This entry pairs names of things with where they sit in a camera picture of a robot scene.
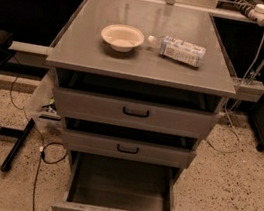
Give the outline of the grey bottom drawer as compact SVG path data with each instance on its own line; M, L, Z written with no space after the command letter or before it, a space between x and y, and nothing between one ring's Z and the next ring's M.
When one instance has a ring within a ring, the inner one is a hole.
M174 211L177 168L78 153L53 211Z

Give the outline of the grey drawer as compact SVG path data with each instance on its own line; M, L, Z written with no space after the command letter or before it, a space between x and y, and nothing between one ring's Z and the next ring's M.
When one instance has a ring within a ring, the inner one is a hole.
M174 211L177 168L78 153L53 211Z
M187 168L196 154L193 138L73 117L64 123L62 139L70 150L178 168Z
M66 69L56 74L53 94L63 116L198 139L218 121L197 92Z

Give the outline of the grey middle drawer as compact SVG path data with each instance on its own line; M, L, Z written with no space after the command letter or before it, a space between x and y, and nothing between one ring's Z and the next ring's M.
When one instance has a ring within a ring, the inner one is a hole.
M193 138L73 117L64 123L62 139L70 150L178 168L187 168L196 154Z

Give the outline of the grey top drawer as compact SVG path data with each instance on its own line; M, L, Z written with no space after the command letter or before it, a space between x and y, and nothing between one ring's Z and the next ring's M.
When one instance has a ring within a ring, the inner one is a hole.
M198 139L218 121L197 92L66 69L56 74L53 94L63 116Z

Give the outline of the grey drawer cabinet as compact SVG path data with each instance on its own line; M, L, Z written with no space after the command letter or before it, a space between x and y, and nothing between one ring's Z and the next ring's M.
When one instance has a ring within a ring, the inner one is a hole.
M103 28L133 26L145 36L173 36L205 47L201 67L161 56L148 42L130 52L115 51L101 37ZM47 58L56 75L66 69L196 92L219 114L236 94L218 33L208 13L141 0L87 0Z

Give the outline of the black table leg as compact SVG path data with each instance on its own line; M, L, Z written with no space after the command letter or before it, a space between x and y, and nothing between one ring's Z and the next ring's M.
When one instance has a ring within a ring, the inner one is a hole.
M26 127L24 128L21 135L19 135L16 143L12 147L12 150L10 150L9 155L5 158L2 165L0 166L1 172L8 172L10 168L12 167L12 161L14 160L15 156L17 156L17 152L21 149L25 139L27 138L28 134L30 134L30 131L34 127L34 121L33 119L30 119L30 121L27 123Z

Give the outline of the clear plastic bag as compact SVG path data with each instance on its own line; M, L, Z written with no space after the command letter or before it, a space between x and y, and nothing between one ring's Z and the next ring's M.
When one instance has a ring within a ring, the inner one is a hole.
M52 91L55 79L53 70L48 71L25 106L25 112L33 119L40 132L61 130L62 124L57 114Z

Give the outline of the plastic water bottle with label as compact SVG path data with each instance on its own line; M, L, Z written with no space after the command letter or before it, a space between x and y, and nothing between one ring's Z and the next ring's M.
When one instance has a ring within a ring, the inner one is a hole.
M150 46L158 48L161 56L171 58L194 68L201 67L203 58L205 57L206 49L204 47L179 40L173 36L148 36L147 42Z

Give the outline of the white paper bowl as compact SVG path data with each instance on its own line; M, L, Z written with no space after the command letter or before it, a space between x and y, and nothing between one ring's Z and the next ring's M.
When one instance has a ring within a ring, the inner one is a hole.
M133 26L113 24L101 31L101 37L115 51L130 52L135 47L141 46L145 40L139 29Z

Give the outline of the white power strip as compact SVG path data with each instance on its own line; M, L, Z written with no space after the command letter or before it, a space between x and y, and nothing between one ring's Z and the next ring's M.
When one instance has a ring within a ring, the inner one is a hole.
M256 12L254 7L245 0L230 0L234 7L236 7L244 16L250 20L262 24L264 22L264 14Z

